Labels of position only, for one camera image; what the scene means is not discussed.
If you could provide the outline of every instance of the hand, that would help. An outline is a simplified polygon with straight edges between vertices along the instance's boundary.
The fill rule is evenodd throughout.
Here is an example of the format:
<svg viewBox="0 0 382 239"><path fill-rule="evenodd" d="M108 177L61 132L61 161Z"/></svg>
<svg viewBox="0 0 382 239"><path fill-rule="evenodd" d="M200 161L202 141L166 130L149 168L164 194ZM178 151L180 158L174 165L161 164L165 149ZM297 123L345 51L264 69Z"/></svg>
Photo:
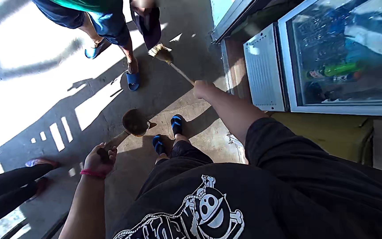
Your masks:
<svg viewBox="0 0 382 239"><path fill-rule="evenodd" d="M210 89L216 88L213 83L204 80L196 80L194 82L193 93L199 99L204 99Z"/></svg>
<svg viewBox="0 0 382 239"><path fill-rule="evenodd" d="M116 162L117 148L113 147L113 149L109 150L109 163L103 163L101 157L97 154L98 149L103 147L104 143L95 146L85 159L84 169L104 175L109 174L113 170L114 163Z"/></svg>
<svg viewBox="0 0 382 239"><path fill-rule="evenodd" d="M156 5L154 0L133 0L131 2L131 9L142 17L150 14L152 8L155 7Z"/></svg>

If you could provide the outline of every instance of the refrigerator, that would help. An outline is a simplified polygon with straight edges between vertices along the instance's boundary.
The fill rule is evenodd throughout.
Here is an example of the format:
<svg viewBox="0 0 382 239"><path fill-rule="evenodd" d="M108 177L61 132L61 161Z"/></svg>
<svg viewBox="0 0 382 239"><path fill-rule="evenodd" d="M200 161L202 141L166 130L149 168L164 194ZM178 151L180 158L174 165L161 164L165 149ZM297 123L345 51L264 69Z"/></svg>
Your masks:
<svg viewBox="0 0 382 239"><path fill-rule="evenodd" d="M305 0L244 55L260 109L382 116L382 0Z"/></svg>

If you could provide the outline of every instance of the blue shorts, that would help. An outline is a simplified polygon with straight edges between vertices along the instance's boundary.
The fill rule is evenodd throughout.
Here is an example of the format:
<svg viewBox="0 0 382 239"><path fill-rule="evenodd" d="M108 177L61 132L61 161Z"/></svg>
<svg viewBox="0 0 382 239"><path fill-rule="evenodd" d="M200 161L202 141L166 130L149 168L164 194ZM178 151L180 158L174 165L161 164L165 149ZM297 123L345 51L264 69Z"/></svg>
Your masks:
<svg viewBox="0 0 382 239"><path fill-rule="evenodd" d="M41 12L58 25L76 29L82 26L85 12L66 8L50 0L32 0ZM125 46L129 41L129 30L123 15L123 1L111 13L88 12L95 31L109 42Z"/></svg>

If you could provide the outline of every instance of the green shirt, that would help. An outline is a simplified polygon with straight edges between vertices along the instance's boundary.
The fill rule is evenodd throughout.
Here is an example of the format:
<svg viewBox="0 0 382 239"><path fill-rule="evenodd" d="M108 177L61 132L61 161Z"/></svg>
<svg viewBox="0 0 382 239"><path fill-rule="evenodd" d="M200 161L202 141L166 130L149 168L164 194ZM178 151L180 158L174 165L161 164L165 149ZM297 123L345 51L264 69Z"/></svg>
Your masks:
<svg viewBox="0 0 382 239"><path fill-rule="evenodd" d="M51 2L84 12L109 12L114 3L120 3L123 7L122 0L51 0Z"/></svg>

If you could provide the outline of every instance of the black t-shirt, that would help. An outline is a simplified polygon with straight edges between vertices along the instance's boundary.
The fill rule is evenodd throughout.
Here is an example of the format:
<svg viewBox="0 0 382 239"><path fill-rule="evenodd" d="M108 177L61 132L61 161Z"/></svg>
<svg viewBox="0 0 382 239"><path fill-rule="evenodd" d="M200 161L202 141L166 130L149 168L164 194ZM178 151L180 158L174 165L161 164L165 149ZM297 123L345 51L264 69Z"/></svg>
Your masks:
<svg viewBox="0 0 382 239"><path fill-rule="evenodd" d="M378 182L271 118L245 152L250 165L167 160L114 238L382 238Z"/></svg>

